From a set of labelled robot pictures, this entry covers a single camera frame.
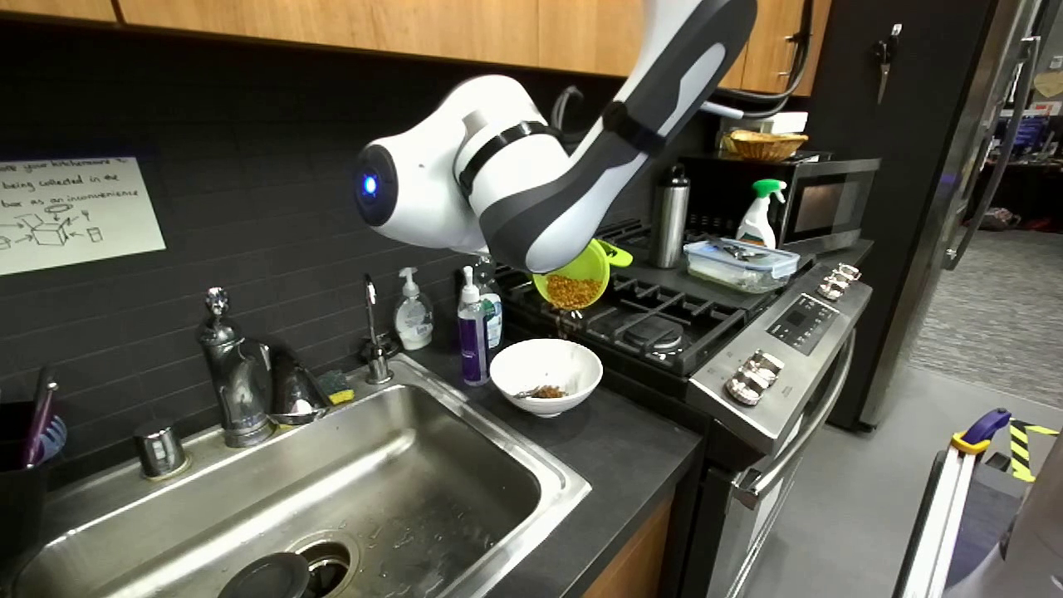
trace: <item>kitchen counter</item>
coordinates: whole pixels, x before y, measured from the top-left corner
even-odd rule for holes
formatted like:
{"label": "kitchen counter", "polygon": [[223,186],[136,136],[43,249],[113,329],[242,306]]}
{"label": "kitchen counter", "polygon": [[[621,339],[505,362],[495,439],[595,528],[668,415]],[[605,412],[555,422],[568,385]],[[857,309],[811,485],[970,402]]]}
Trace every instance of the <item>kitchen counter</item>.
{"label": "kitchen counter", "polygon": [[605,385],[561,419],[535,419],[508,405],[495,385],[462,385],[458,355],[445,349],[412,355],[462,389],[475,409],[591,482],[591,495],[492,595],[581,595],[658,498],[681,482],[701,445],[694,432]]}

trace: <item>white bowl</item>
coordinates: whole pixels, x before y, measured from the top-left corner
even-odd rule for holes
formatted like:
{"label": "white bowl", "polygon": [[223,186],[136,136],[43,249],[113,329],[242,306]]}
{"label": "white bowl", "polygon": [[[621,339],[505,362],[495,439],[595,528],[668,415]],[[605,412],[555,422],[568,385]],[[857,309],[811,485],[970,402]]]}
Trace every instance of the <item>white bowl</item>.
{"label": "white bowl", "polygon": [[[525,339],[492,359],[492,382],[512,405],[538,419],[558,419],[598,389],[601,359],[568,339]],[[565,395],[532,399],[532,389],[541,385],[558,385]]]}

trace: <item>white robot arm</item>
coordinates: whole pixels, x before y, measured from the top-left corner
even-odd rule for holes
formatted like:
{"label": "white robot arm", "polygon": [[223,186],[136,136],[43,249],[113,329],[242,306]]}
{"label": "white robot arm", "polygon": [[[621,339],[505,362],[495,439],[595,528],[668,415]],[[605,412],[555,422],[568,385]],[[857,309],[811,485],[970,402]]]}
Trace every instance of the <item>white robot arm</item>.
{"label": "white robot arm", "polygon": [[355,159],[382,236],[551,272],[571,262],[741,53],[757,0],[648,0],[638,63],[568,156],[522,83],[475,76]]}

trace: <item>black backsplash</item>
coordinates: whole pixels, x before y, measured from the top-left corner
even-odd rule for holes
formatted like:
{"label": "black backsplash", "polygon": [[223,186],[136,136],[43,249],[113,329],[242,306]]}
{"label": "black backsplash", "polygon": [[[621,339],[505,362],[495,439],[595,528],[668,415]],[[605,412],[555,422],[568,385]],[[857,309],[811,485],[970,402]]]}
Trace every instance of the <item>black backsplash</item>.
{"label": "black backsplash", "polygon": [[[53,365],[70,472],[133,455],[146,419],[179,432],[216,422],[196,346],[206,286],[229,289],[249,336],[326,369],[365,336],[362,272],[379,279],[389,322],[409,262],[435,299],[435,342],[448,342],[452,272],[465,259],[362,226],[349,163],[488,66],[37,23],[0,23],[0,56],[0,159],[136,156],[166,239],[153,256],[0,279],[0,402],[27,399],[37,369]],[[588,93],[585,106],[618,90],[515,76],[545,113],[568,83]]]}

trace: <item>sink basin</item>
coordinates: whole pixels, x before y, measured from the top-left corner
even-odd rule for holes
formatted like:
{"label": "sink basin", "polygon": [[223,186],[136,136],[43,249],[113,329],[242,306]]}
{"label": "sink basin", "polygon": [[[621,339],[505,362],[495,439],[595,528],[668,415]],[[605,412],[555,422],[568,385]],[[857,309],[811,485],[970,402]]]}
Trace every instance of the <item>sink basin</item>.
{"label": "sink basin", "polygon": [[209,429],[166,478],[130,462],[66,488],[17,595],[219,595],[282,551],[316,595],[485,595],[591,488],[409,355],[392,372],[262,445]]}

